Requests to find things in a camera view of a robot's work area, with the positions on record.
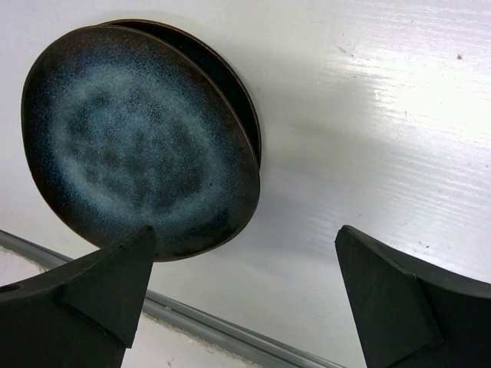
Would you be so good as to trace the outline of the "dark blue glazed plate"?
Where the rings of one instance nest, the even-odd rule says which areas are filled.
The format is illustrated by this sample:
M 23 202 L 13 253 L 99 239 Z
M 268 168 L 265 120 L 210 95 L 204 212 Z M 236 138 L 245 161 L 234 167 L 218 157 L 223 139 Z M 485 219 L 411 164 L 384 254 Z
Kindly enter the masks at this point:
M 146 19 L 117 19 L 102 23 L 103 26 L 124 27 L 141 31 L 166 42 L 189 58 L 206 78 L 213 82 L 217 91 L 231 108 L 233 122 L 219 114 L 219 121 L 208 123 L 213 136 L 236 141 L 244 135 L 254 153 L 257 168 L 262 163 L 262 134 L 260 121 L 252 98 L 229 62 L 217 51 L 194 35 L 172 25 Z

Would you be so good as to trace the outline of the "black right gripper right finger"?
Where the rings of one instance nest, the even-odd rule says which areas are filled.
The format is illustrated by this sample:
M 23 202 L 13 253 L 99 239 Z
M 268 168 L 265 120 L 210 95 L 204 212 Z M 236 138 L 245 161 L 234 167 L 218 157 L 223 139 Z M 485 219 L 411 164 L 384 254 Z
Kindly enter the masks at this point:
M 335 249 L 369 367 L 488 367 L 490 285 L 345 225 Z

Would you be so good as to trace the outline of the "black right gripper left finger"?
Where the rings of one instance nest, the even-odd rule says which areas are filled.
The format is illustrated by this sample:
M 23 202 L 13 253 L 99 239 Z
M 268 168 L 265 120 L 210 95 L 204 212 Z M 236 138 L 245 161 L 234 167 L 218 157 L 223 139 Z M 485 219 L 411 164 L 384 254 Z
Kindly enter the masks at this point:
M 119 367 L 134 342 L 156 234 L 116 243 L 1 288 L 3 367 Z

